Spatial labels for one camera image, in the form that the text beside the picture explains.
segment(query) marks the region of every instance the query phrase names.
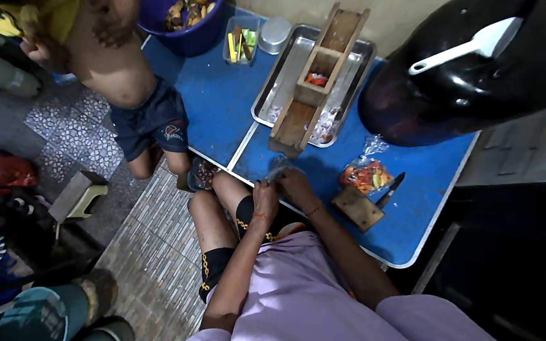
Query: blue table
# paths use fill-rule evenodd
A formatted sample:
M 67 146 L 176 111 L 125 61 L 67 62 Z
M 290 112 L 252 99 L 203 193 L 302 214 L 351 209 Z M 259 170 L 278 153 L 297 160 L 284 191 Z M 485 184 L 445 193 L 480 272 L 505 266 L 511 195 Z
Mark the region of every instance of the blue table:
M 251 15 L 227 6 L 226 15 Z M 276 57 L 257 52 L 252 67 L 228 65 L 222 58 L 222 37 L 209 52 L 179 58 L 154 37 L 143 51 L 156 74 L 182 93 L 187 109 L 191 149 L 240 180 L 252 184 L 268 172 L 270 162 L 281 154 L 268 149 L 270 128 L 256 123 L 250 109 L 269 75 Z M 380 70 L 375 61 L 371 72 Z M 336 196 L 338 176 L 358 157 L 368 131 L 361 124 L 357 105 L 348 112 L 337 141 L 327 148 L 308 145 L 295 164 L 304 170 L 315 193 L 324 200 Z M 391 146 L 379 159 L 406 179 L 385 207 L 385 217 L 361 233 L 337 215 L 360 245 L 391 267 L 412 265 L 473 147 L 476 134 L 427 147 Z M 372 196 L 373 200 L 382 193 Z

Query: knife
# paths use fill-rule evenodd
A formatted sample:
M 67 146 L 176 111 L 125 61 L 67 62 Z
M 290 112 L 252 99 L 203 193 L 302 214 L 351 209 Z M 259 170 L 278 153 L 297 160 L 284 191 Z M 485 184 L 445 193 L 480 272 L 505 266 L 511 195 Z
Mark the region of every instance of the knife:
M 389 199 L 391 198 L 395 190 L 399 187 L 399 184 L 402 183 L 403 178 L 405 176 L 406 176 L 405 172 L 398 175 L 397 178 L 395 178 L 395 181 L 393 182 L 393 184 L 389 187 L 389 190 L 387 191 L 387 193 L 385 193 L 382 196 L 382 198 L 376 201 L 376 206 L 379 209 L 382 209 L 385 205 L 387 205 L 387 203 L 389 202 Z

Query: lavender shirt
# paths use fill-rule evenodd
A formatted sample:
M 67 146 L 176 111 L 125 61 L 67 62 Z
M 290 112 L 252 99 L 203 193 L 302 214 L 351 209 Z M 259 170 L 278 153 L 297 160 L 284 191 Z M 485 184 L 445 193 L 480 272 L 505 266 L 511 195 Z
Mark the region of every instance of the lavender shirt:
M 494 340 L 435 296 L 390 297 L 371 311 L 347 294 L 333 268 L 312 232 L 263 245 L 233 333 L 205 329 L 188 341 Z

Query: wrist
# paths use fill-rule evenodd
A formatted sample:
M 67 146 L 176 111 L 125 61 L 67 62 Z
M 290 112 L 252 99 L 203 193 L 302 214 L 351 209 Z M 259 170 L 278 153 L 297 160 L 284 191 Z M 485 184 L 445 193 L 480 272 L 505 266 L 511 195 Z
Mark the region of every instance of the wrist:
M 306 202 L 302 203 L 299 208 L 301 211 L 303 211 L 303 213 L 308 214 L 322 206 L 323 206 L 322 200 L 320 200 L 317 197 L 313 197 L 310 200 L 307 200 Z
M 268 230 L 272 223 L 272 217 L 267 217 L 265 214 L 253 213 L 252 220 L 250 221 L 250 227 Z

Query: child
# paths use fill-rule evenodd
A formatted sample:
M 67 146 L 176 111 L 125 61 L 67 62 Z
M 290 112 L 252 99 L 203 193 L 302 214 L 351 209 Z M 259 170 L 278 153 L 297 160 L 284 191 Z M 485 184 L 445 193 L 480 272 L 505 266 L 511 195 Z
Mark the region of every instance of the child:
M 23 32 L 23 5 L 39 10 Z M 111 105 L 116 141 L 132 174 L 151 177 L 162 155 L 174 174 L 191 168 L 189 120 L 180 94 L 153 74 L 133 34 L 140 0 L 0 0 L 0 33 L 23 36 L 21 49 L 41 66 L 72 72 Z

